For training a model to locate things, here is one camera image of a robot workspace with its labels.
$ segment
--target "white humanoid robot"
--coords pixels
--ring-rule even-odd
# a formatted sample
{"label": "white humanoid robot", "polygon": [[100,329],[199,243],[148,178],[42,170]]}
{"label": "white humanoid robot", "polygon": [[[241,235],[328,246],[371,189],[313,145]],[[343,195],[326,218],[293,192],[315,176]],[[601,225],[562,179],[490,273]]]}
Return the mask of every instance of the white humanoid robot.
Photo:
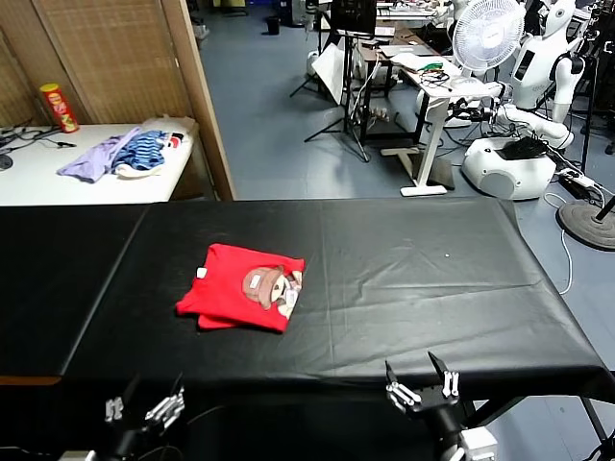
{"label": "white humanoid robot", "polygon": [[449,0],[445,2],[444,6],[435,9],[435,15],[431,24],[434,26],[444,24],[444,27],[449,29],[454,22],[459,20],[469,4],[470,0]]}
{"label": "white humanoid robot", "polygon": [[[548,5],[544,33],[528,36],[513,67],[511,100],[500,105],[493,120],[501,126],[514,124],[518,133],[536,136],[553,149],[564,149],[574,135],[562,123],[585,63],[572,57],[578,38],[571,43],[566,29],[575,12],[575,0],[558,0]],[[555,82],[552,119],[535,113],[545,92]],[[484,138],[466,153],[461,171],[479,190],[509,200],[526,200],[542,195],[551,180],[555,164],[547,157],[509,160],[498,150],[518,138]]]}

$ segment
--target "gray floor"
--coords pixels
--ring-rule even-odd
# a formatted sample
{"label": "gray floor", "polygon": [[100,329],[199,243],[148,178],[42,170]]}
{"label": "gray floor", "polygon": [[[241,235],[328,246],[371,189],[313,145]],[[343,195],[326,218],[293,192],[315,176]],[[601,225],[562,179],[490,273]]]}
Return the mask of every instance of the gray floor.
{"label": "gray floor", "polygon": [[[316,47],[316,35],[308,38],[301,29],[283,28],[279,36],[264,36],[267,9],[252,9],[248,17],[207,17],[211,34],[201,56],[222,131],[231,172],[242,200],[308,198],[400,197],[408,185],[395,158],[362,163],[353,145],[329,134],[305,144],[303,139],[332,122],[340,114],[331,102],[311,92],[288,94],[304,78],[308,51]],[[414,121],[414,90],[396,90],[390,107],[398,110],[409,126]],[[376,100],[373,106],[384,105]],[[575,120],[579,128],[581,121]],[[615,190],[615,158],[603,153],[603,133],[591,139],[588,175]],[[582,137],[568,149],[578,158]],[[463,151],[447,156],[460,163]],[[477,193],[455,171],[456,191],[450,195]],[[571,197],[558,184],[552,192]],[[524,237],[556,286],[566,285],[566,255],[554,209],[542,199],[517,204]],[[574,261],[574,284],[564,296],[590,341],[610,369],[615,369],[615,312],[612,281],[615,255],[602,254],[567,240]],[[615,427],[615,406],[599,404],[608,432]],[[501,459],[579,460],[597,444],[580,401],[548,397],[525,400],[491,425],[500,441]]]}

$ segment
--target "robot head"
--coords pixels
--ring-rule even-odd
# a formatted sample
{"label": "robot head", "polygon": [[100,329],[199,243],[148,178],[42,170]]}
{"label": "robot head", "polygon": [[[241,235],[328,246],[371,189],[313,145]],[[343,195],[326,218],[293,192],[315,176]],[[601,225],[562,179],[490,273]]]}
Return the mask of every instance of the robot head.
{"label": "robot head", "polygon": [[565,34],[568,24],[570,24],[575,13],[575,0],[558,0],[548,8],[549,13],[547,14],[545,31],[542,37],[547,38],[557,31],[563,31]]}

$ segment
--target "desk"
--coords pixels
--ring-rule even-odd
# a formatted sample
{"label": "desk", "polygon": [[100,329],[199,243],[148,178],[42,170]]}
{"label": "desk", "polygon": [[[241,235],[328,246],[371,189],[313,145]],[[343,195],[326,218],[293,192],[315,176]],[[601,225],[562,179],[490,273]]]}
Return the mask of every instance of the desk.
{"label": "desk", "polygon": [[382,7],[379,3],[377,4],[376,18],[380,21],[416,21],[429,23],[435,18],[435,11],[391,11],[390,7]]}
{"label": "desk", "polygon": [[[443,70],[451,78],[461,75],[461,70],[453,65],[450,61],[442,57],[430,58],[431,62],[442,62]],[[408,77],[415,82],[423,91],[425,91],[425,97],[423,98],[423,108],[427,108],[429,101],[433,103],[433,125],[431,126],[430,139],[427,143],[425,153],[423,154],[423,160],[419,169],[417,178],[412,177],[411,168],[408,168],[409,159],[407,154],[399,153],[398,156],[404,164],[406,171],[410,175],[410,179],[414,183],[413,186],[402,187],[400,189],[404,197],[415,197],[421,195],[434,195],[445,194],[446,189],[442,185],[427,185],[428,178],[430,177],[431,167],[433,166],[433,159],[435,158],[435,151],[440,141],[440,135],[444,129],[446,123],[446,117],[448,113],[449,103],[452,98],[462,98],[472,96],[474,98],[490,97],[488,88],[482,82],[476,81],[475,85],[472,85],[470,91],[467,88],[455,88],[454,85],[446,86],[430,86],[423,85],[421,82],[421,76],[418,73],[404,70]]]}
{"label": "desk", "polygon": [[[367,75],[371,74],[371,71],[374,69],[377,61],[376,51],[367,50],[365,48],[359,48],[360,54],[363,56],[363,59],[367,62]],[[379,61],[387,62],[390,65],[391,60],[385,57],[382,53],[379,53]],[[444,71],[449,74],[451,77],[458,77],[461,75],[461,70],[453,65],[446,58],[440,56],[433,56],[429,58],[430,62],[442,62]],[[446,122],[447,110],[451,99],[472,96],[475,98],[480,97],[489,97],[489,91],[485,85],[481,82],[476,82],[475,85],[472,85],[471,92],[468,92],[467,89],[459,89],[446,86],[428,86],[423,85],[421,82],[421,76],[418,73],[410,72],[407,69],[404,69],[404,72],[408,77],[425,92],[425,97],[423,98],[423,104],[419,111],[419,119],[417,122],[417,126],[414,132],[409,133],[377,133],[377,134],[368,134],[367,133],[367,124],[369,120],[369,105],[371,101],[371,92],[372,92],[372,84],[371,81],[368,82],[365,87],[365,97],[363,100],[363,117],[361,118],[361,136],[359,140],[365,139],[412,139],[414,144],[418,144],[419,138],[421,136],[421,131],[423,125],[425,123],[425,115],[427,113],[428,104],[431,102],[434,107],[432,108],[433,118],[435,122],[431,128],[430,139],[428,141],[427,147],[425,149],[425,153],[423,154],[423,159],[421,162],[421,167],[419,169],[418,176],[414,178],[412,173],[412,164],[409,159],[408,154],[410,151],[405,151],[403,149],[389,149],[387,151],[382,151],[383,155],[395,155],[400,158],[402,165],[407,171],[410,179],[413,182],[413,186],[402,187],[400,189],[401,194],[404,197],[415,197],[415,196],[423,196],[423,195],[440,195],[446,193],[446,188],[441,185],[427,185],[431,167],[433,165],[433,159],[435,158],[435,151],[437,150],[437,145],[440,140],[440,135],[442,134],[442,130],[444,128],[444,124]]]}
{"label": "desk", "polygon": [[[58,169],[83,154],[87,149],[113,135],[127,133],[137,125],[89,125],[75,133],[53,134],[51,139],[77,144],[76,148],[56,149],[40,141],[11,153],[12,168],[0,171],[0,206],[109,205],[146,204],[170,199],[192,156],[199,181],[207,190],[209,180],[198,141],[198,126],[190,118],[161,118],[148,125],[148,130],[184,133],[182,146],[164,159],[159,176],[138,180],[122,180],[105,175],[95,184],[59,176]],[[18,146],[15,141],[8,147]]]}
{"label": "desk", "polygon": [[[61,394],[55,411],[85,413],[63,419],[69,434],[86,430],[87,415],[103,425],[102,402],[135,373],[139,393],[168,392],[184,373],[190,417],[203,405],[234,401],[383,399],[385,358],[405,382],[436,382],[427,350],[461,372],[463,398],[492,399],[489,417],[533,395],[615,402],[610,372],[510,213],[487,198],[0,208],[0,222],[12,223],[10,232],[0,227],[0,237],[12,238],[13,248],[0,276],[22,279],[5,285],[12,320],[0,325],[13,341],[45,349],[61,364],[38,363],[35,354],[24,363],[3,334],[0,376],[60,378],[52,386]],[[59,255],[69,234],[32,235],[64,222],[81,223],[87,236],[122,215],[123,230],[110,232],[117,241],[91,243],[111,264],[92,268],[100,283],[90,290],[94,302],[77,303],[75,274],[101,256],[90,258],[82,239],[69,254],[83,265],[67,271]],[[174,315],[214,242],[306,259],[305,288],[284,335],[200,332],[195,319]],[[35,260],[22,260],[24,252],[39,255],[34,270],[48,276],[46,284],[27,284]],[[86,315],[63,330],[62,337],[76,338],[67,350],[55,347],[62,339],[54,333],[62,316],[74,315],[69,304]],[[38,321],[42,336],[32,331]],[[2,400],[7,388],[0,391]],[[12,421],[9,408],[3,412]]]}
{"label": "desk", "polygon": [[[427,43],[425,43],[420,37],[412,33],[407,28],[396,28],[395,37],[393,38],[391,44],[410,46],[409,43],[411,41],[419,45],[425,46],[426,48],[430,48]],[[391,62],[389,58],[387,58],[383,53],[379,52],[378,50],[371,50],[369,48],[365,48],[361,46],[361,44],[359,44],[358,46],[358,52],[360,53],[361,57],[367,64],[367,71],[365,73],[366,77],[372,74],[372,71],[374,70],[374,67],[376,66],[377,61],[387,66],[386,81],[384,84],[384,96],[388,97],[391,73],[393,70],[393,63]],[[404,131],[403,133],[368,133],[367,126],[369,123],[369,110],[370,110],[370,103],[371,103],[373,89],[374,89],[373,83],[370,80],[367,82],[367,85],[365,86],[363,102],[361,105],[362,115],[361,115],[361,121],[360,121],[361,123],[360,123],[359,141],[362,143],[370,139],[372,140],[411,139],[414,144],[418,144],[421,138],[421,132],[423,131],[423,125],[425,123],[425,115],[427,113],[428,103],[425,103],[424,106],[421,107],[421,110],[419,113],[419,120],[417,122],[414,132]]]}

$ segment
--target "white electric fan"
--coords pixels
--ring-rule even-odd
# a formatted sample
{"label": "white electric fan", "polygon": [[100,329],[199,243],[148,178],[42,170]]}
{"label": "white electric fan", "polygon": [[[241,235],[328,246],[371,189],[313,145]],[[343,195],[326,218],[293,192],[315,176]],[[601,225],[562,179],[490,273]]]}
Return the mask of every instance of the white electric fan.
{"label": "white electric fan", "polygon": [[453,34],[453,55],[463,76],[483,74],[510,58],[519,47],[525,15],[526,9],[515,0],[470,2]]}

